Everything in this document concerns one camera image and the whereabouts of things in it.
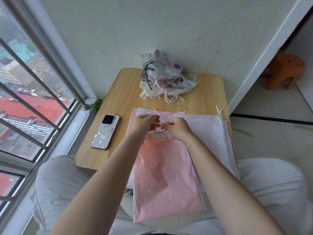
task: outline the phone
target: phone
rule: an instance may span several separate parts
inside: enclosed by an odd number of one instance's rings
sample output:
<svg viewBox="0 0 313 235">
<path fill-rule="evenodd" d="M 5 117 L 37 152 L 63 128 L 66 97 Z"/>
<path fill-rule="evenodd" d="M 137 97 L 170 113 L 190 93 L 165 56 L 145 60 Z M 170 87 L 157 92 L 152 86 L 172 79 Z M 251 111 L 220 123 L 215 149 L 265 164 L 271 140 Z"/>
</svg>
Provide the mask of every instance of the phone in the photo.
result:
<svg viewBox="0 0 313 235">
<path fill-rule="evenodd" d="M 90 146 L 95 149 L 108 149 L 119 119 L 118 115 L 105 115 Z"/>
</svg>

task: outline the gray pants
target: gray pants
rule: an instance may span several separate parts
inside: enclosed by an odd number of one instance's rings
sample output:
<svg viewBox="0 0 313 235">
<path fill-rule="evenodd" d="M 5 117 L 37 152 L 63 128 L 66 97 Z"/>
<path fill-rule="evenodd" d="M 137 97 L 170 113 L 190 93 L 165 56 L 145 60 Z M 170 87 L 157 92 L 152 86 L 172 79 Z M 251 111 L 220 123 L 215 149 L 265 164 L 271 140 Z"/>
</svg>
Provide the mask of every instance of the gray pants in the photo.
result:
<svg viewBox="0 0 313 235">
<path fill-rule="evenodd" d="M 268 209 L 288 234 L 307 234 L 313 221 L 312 204 L 301 170 L 276 158 L 238 161 L 241 182 Z M 33 214 L 40 224 L 39 234 L 47 234 L 54 223 L 95 173 L 79 168 L 73 156 L 59 156 L 44 163 L 35 182 Z M 120 206 L 110 234 L 225 234 L 214 213 L 171 231 L 160 231 L 132 218 Z"/>
</svg>

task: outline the white door frame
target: white door frame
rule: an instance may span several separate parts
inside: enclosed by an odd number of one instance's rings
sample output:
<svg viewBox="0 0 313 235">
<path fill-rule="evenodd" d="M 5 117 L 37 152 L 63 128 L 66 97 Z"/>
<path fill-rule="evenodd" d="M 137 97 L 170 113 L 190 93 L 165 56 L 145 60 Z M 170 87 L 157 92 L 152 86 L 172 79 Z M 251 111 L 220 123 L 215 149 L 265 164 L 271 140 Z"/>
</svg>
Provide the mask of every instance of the white door frame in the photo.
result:
<svg viewBox="0 0 313 235">
<path fill-rule="evenodd" d="M 280 47 L 285 43 L 298 23 L 303 19 L 309 9 L 313 6 L 313 0 L 297 0 L 283 23 L 278 28 L 271 42 L 265 48 L 260 58 L 256 61 L 247 78 L 228 104 L 228 112 L 231 114 L 248 90 L 251 88 L 256 79 L 261 75 L 266 66 L 278 52 Z"/>
</svg>

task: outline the orange plastic stool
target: orange plastic stool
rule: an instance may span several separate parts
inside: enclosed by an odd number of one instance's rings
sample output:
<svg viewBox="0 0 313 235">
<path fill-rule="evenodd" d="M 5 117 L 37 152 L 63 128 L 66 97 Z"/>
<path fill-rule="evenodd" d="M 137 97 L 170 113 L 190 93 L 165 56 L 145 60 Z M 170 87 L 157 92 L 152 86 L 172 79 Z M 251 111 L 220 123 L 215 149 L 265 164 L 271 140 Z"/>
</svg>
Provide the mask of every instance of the orange plastic stool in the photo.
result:
<svg viewBox="0 0 313 235">
<path fill-rule="evenodd" d="M 291 78 L 291 80 L 286 89 L 290 89 L 301 76 L 305 64 L 294 55 L 279 53 L 275 55 L 267 67 L 272 70 L 272 76 L 265 86 L 267 90 L 275 90 L 288 78 Z"/>
</svg>

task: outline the pink drawstring bag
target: pink drawstring bag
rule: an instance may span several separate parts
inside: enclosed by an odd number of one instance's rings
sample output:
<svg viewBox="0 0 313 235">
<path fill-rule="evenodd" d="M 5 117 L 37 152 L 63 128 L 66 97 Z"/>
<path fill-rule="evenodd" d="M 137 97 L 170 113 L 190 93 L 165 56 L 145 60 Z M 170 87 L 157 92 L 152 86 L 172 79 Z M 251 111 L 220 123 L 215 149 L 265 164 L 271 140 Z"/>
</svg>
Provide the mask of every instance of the pink drawstring bag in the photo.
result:
<svg viewBox="0 0 313 235">
<path fill-rule="evenodd" d="M 187 148 L 171 136 L 147 134 L 134 164 L 134 222 L 199 211 L 205 205 Z"/>
</svg>

